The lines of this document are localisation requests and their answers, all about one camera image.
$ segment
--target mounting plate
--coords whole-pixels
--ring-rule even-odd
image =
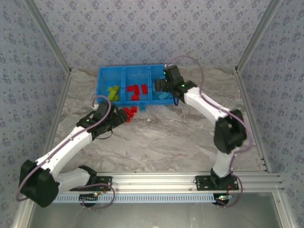
[[[112,177],[111,176],[97,176],[95,184],[99,184],[99,183],[112,185]],[[94,192],[96,191],[96,192],[100,192],[100,191],[111,191],[111,189],[109,187],[106,187],[106,186],[95,186],[95,187],[90,187],[90,188],[87,188],[87,189],[71,189],[70,191],[94,191]]]
[[[225,180],[225,183],[222,183],[222,188],[217,188],[211,181],[210,176],[196,176],[195,184],[197,191],[211,191],[211,190],[231,190],[228,187],[230,185],[234,190],[238,190],[238,180],[231,176],[230,178]]]

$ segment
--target marble surface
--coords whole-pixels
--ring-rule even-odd
[[[204,92],[223,106],[240,109],[249,124],[235,76],[213,68],[204,71]],[[185,80],[198,83],[201,79],[197,67],[180,68],[180,72]],[[92,110],[96,81],[96,70],[72,70],[54,146]],[[213,133],[212,124],[186,104],[147,106],[145,113],[136,113],[130,123],[115,128],[109,139],[83,148],[63,171],[79,165],[96,171],[209,171],[217,154]],[[233,168],[262,170],[257,148],[237,156]]]

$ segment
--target blue bin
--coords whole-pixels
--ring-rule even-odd
[[[117,106],[141,106],[141,105],[169,105],[173,104],[172,95],[153,91],[156,79],[165,78],[164,65],[139,65],[139,66],[109,66],[101,67],[98,73],[96,95],[108,96],[108,87],[119,86],[118,101],[113,102]],[[134,92],[127,92],[128,86],[137,84],[140,95],[138,101],[132,101]],[[142,94],[142,84],[148,87],[148,94]]]

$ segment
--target red block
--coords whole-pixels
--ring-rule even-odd
[[[139,96],[134,94],[134,95],[132,95],[131,100],[132,101],[138,101],[139,100]]]
[[[148,88],[146,84],[142,84],[142,94],[148,94]]]
[[[133,117],[134,116],[134,113],[130,110],[130,109],[128,109],[127,107],[126,108],[124,108],[124,111],[125,111],[125,113],[127,113],[127,115],[129,116],[129,117]]]
[[[128,92],[132,92],[132,91],[133,91],[133,86],[132,86],[132,85],[128,85],[127,91],[128,91]]]
[[[132,111],[133,113],[136,113],[136,112],[137,112],[137,107],[135,107],[135,106],[131,107],[131,111]]]
[[[139,87],[138,87],[138,85],[137,84],[133,85],[133,88],[134,88],[134,93],[136,95],[139,95]]]

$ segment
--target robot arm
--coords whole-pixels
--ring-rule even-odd
[[[176,65],[165,66],[163,72],[165,79],[155,81],[155,90],[170,92],[174,98],[178,98],[202,113],[215,127],[214,144],[218,149],[218,154],[211,170],[211,179],[219,187],[221,180],[229,175],[233,150],[241,146],[247,137],[244,126],[220,110],[231,112],[243,120],[242,113],[239,110],[231,111],[206,95],[204,97],[220,110],[205,102],[200,96],[197,85],[192,81],[185,82]]]
[[[38,158],[35,162],[27,160],[21,166],[19,184],[31,173],[31,171],[46,161],[40,168],[28,177],[21,193],[32,199],[41,207],[46,207],[53,202],[56,196],[62,192],[87,184],[95,184],[96,172],[89,167],[80,166],[74,171],[60,173],[64,165],[72,159],[82,148],[96,139],[99,135],[111,131],[127,120],[124,110],[112,104],[111,111],[106,119],[96,127],[83,131],[97,123],[108,110],[108,103],[101,102],[96,111],[90,112],[79,120],[72,132],[53,150]],[[47,160],[50,154],[57,151],[54,156]]]

